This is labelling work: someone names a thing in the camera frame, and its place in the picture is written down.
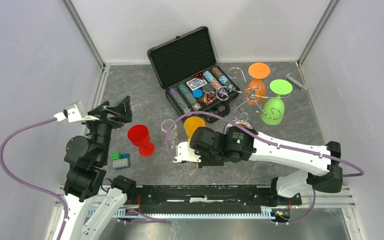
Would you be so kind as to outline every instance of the white clamp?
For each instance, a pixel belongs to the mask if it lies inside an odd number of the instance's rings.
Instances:
[[[84,109],[81,101],[67,105],[65,110],[67,110],[68,122],[74,123],[99,120],[99,118],[95,116],[89,116]]]
[[[176,161],[173,161],[174,163],[181,163],[181,162],[193,162],[193,163],[200,163],[201,159],[199,155],[195,154],[195,150],[189,147],[189,142],[184,141],[177,145],[176,148],[176,155],[174,158],[177,159]]]

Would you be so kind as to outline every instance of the orange disc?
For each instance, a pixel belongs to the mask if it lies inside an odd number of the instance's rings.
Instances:
[[[265,63],[256,62],[249,66],[248,73],[255,79],[263,79],[267,78],[267,76],[270,74],[270,68]]]
[[[245,91],[245,96],[248,97],[250,94],[250,89],[254,87],[258,87],[258,91],[256,91],[255,94],[262,97],[259,98],[258,96],[256,96],[255,99],[257,99],[257,101],[247,100],[247,102],[248,104],[251,104],[251,105],[256,105],[256,103],[262,104],[265,100],[265,98],[263,97],[266,96],[266,86],[263,84],[263,81],[261,81],[260,79],[254,79],[248,84],[248,88]]]

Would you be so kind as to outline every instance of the green disc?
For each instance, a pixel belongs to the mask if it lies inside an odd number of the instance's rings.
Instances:
[[[270,83],[270,89],[275,94],[288,95],[292,92],[292,84],[284,79],[276,79]]]

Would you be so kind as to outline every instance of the gray marble floor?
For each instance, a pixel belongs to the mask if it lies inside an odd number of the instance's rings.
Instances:
[[[252,63],[220,63],[219,66],[227,73],[231,67],[239,67],[247,81],[252,77],[248,74],[248,67]],[[299,70],[294,62],[268,62],[271,75],[266,86],[275,79],[283,79],[287,73],[291,73],[295,79],[302,82]],[[235,83],[245,89],[244,80],[241,77],[235,79]],[[239,163],[228,162],[222,167],[197,168],[195,163],[173,163],[165,147],[161,123],[165,119],[176,119],[177,113],[170,105],[157,81],[151,65],[122,65],[111,66],[106,82],[103,101],[111,104],[118,102],[125,96],[131,97],[133,122],[120,129],[113,130],[110,144],[110,156],[108,165],[104,168],[106,178],[115,178],[123,175],[133,179],[139,185],[171,185],[171,184],[269,184],[274,177],[286,176],[296,171],[295,168],[270,162],[241,161]],[[243,98],[240,94],[230,102],[231,111],[227,118],[233,118],[233,109],[237,102]],[[247,106],[252,126],[259,132],[269,136],[298,142],[302,144],[323,145],[322,136],[313,112],[309,97],[306,92],[294,85],[292,93],[284,100],[285,114],[283,121],[276,126],[265,124],[261,120],[261,112],[256,112],[256,106]],[[130,127],[143,124],[149,128],[151,141],[155,145],[155,152],[150,157],[142,157],[128,139],[127,132]],[[221,120],[215,123],[207,123],[207,127],[216,131],[223,131],[225,122]],[[178,139],[181,142],[187,140],[183,122],[179,122]],[[112,167],[111,152],[129,153],[130,168],[115,170]]]

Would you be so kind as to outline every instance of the green lego brick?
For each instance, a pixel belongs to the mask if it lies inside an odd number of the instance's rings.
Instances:
[[[113,151],[111,153],[111,160],[119,160],[121,157],[120,153],[118,151]]]

